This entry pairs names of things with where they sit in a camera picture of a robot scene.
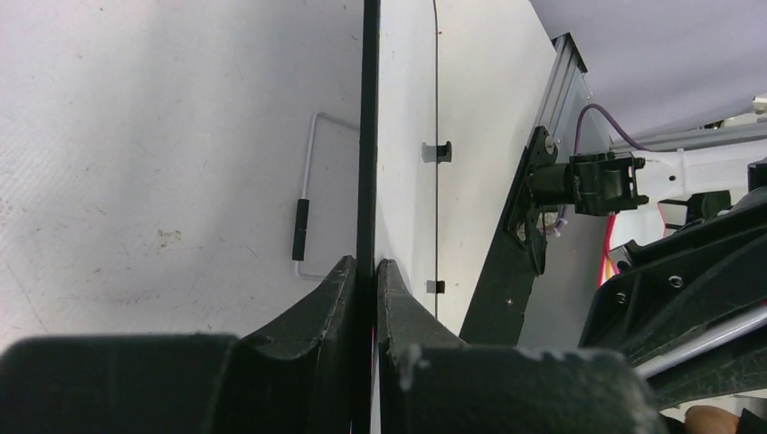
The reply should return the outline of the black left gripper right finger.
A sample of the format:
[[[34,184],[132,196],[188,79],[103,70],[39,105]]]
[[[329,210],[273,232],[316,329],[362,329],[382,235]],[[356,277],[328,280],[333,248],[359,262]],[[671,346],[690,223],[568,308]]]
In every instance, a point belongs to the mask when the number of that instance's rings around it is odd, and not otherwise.
[[[467,344],[377,270],[384,433],[663,433],[649,387],[612,351]]]

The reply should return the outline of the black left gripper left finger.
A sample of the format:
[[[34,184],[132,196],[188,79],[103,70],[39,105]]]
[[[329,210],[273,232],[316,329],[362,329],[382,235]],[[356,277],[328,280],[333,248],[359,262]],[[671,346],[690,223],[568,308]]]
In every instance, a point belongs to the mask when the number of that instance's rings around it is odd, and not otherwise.
[[[37,337],[1,357],[4,433],[346,433],[355,260],[234,335]]]

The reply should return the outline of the black framed whiteboard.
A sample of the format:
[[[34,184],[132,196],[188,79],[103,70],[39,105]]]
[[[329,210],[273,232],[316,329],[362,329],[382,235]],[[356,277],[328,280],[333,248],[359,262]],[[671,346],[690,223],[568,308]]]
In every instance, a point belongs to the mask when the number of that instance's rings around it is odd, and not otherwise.
[[[373,301],[392,259],[437,307],[438,17],[433,1],[366,1],[357,196],[357,276]]]

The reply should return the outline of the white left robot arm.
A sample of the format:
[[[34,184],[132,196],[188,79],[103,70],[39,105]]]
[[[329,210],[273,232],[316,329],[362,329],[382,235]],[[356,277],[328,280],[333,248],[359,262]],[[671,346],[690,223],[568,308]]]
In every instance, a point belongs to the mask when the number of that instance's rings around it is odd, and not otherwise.
[[[664,406],[766,384],[766,334],[660,375],[639,364],[766,304],[766,187],[721,217],[627,246],[576,350],[459,338],[397,263],[357,286],[343,257],[270,323],[233,335],[60,336],[1,358],[4,433],[347,433],[380,367],[386,433],[671,433]],[[354,303],[375,295],[375,328]]]

